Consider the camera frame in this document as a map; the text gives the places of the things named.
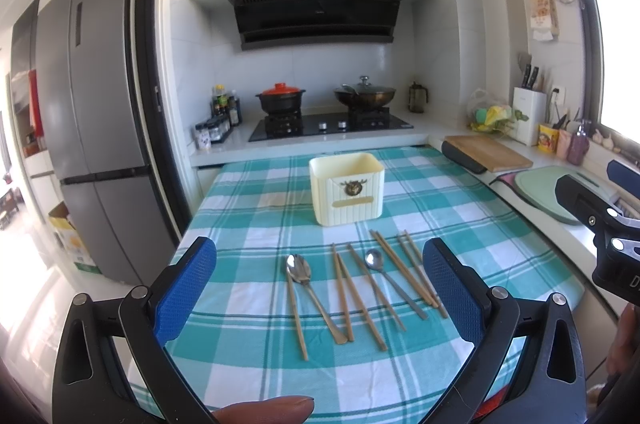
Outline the person's right hand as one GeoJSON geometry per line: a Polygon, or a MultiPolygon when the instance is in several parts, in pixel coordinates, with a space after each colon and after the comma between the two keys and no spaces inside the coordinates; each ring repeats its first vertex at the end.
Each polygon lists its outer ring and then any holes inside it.
{"type": "Polygon", "coordinates": [[[628,304],[618,320],[615,338],[606,358],[606,371],[608,375],[623,374],[631,365],[634,351],[634,333],[636,333],[637,315],[636,307],[628,304]]]}

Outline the person's left hand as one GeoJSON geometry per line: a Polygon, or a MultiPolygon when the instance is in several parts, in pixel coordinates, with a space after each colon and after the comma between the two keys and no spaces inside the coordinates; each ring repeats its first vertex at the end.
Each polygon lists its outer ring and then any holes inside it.
{"type": "Polygon", "coordinates": [[[312,412],[311,397],[286,396],[232,404],[214,411],[213,417],[222,424],[302,424],[312,412]]]}

